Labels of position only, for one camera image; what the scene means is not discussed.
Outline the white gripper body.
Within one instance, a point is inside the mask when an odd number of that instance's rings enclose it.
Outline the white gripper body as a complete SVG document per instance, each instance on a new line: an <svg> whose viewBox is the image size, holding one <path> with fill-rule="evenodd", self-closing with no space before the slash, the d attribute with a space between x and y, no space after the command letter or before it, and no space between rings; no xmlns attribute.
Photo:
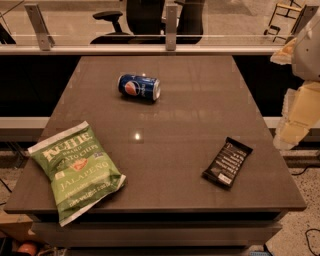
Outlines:
<svg viewBox="0 0 320 256"><path fill-rule="evenodd" d="M305 81L320 81L320 11L316 12L296 37L292 71Z"/></svg>

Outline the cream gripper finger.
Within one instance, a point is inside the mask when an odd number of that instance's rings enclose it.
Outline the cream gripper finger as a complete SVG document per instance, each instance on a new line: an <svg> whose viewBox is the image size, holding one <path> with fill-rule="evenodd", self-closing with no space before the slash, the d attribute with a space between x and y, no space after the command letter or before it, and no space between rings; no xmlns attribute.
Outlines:
<svg viewBox="0 0 320 256"><path fill-rule="evenodd" d="M270 61L279 65L291 64L295 43L296 39L290 40L271 56Z"/></svg>
<svg viewBox="0 0 320 256"><path fill-rule="evenodd" d="M277 149L292 149L320 120L320 83L305 81L297 90L288 89L282 117L273 144Z"/></svg>

